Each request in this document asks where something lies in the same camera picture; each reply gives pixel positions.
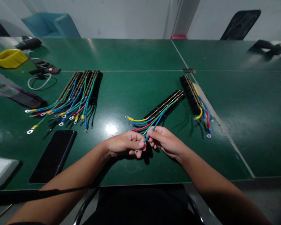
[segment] chair backrest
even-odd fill
[[[231,19],[221,40],[243,40],[261,14],[261,10],[238,11]]]
[[[64,38],[81,38],[69,14],[63,14],[62,16],[56,18],[54,24]]]
[[[36,37],[43,37],[53,32],[51,26],[43,19],[42,14],[43,13],[36,13],[21,19]]]

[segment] phone screen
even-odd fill
[[[48,183],[61,172],[76,134],[77,132],[73,130],[58,130],[54,133],[34,169],[29,183]]]

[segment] cable bundle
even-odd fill
[[[60,97],[50,106],[39,108],[39,109],[27,109],[25,112],[35,113],[30,117],[44,116],[44,118],[36,125],[34,125],[27,134],[31,134],[46,118],[48,115],[55,115],[55,123],[58,123],[59,119],[62,118],[59,126],[63,126],[67,117],[69,120],[74,120],[76,124],[81,114],[81,121],[85,121],[85,132],[88,131],[87,109],[91,105],[91,97],[94,89],[98,89],[103,74],[99,70],[86,70],[84,73],[75,72],[72,78],[69,80],[65,89],[62,91]]]
[[[146,131],[143,133],[145,135],[149,128],[151,126],[154,126],[153,130],[155,130],[155,127],[159,123],[162,117],[170,114],[170,112],[185,98],[184,93],[182,90],[177,90],[173,94],[171,94],[166,100],[164,100],[161,104],[159,104],[155,109],[153,109],[148,115],[145,116],[144,119],[142,120],[135,120],[129,116],[125,116],[126,119],[129,119],[134,122],[141,122],[141,123],[134,123],[134,122],[129,122],[128,124],[132,124],[133,126],[139,126],[145,123],[148,123],[148,125],[141,127],[139,129],[134,129],[132,131],[138,132],[141,130],[144,130],[145,128]]]
[[[199,95],[199,92],[195,84],[191,81],[191,79],[187,75],[180,77],[180,82],[183,86],[186,98],[189,102],[193,114],[198,115],[194,118],[194,120],[198,120],[203,116],[204,122],[206,123],[207,137],[211,138],[210,111],[207,105]]]

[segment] red wire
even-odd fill
[[[140,131],[140,130],[142,130],[142,129],[145,129],[145,128],[147,128],[148,126],[150,126],[151,125],[151,123],[149,123],[147,126],[144,126],[144,127],[141,127],[141,128],[139,128],[139,129],[135,129],[135,130],[132,130],[132,131]]]
[[[78,112],[76,112],[76,113],[74,113],[73,114],[73,116],[75,117],[75,116],[77,116],[78,115],[78,113],[80,113],[81,112],[81,110],[83,110],[83,108],[85,107],[85,104],[81,107],[81,109],[79,109],[79,111]]]
[[[206,110],[206,116],[207,116],[207,127],[210,128],[209,112],[207,110]]]

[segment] pink object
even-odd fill
[[[185,35],[172,35],[172,39],[184,39],[187,40]]]

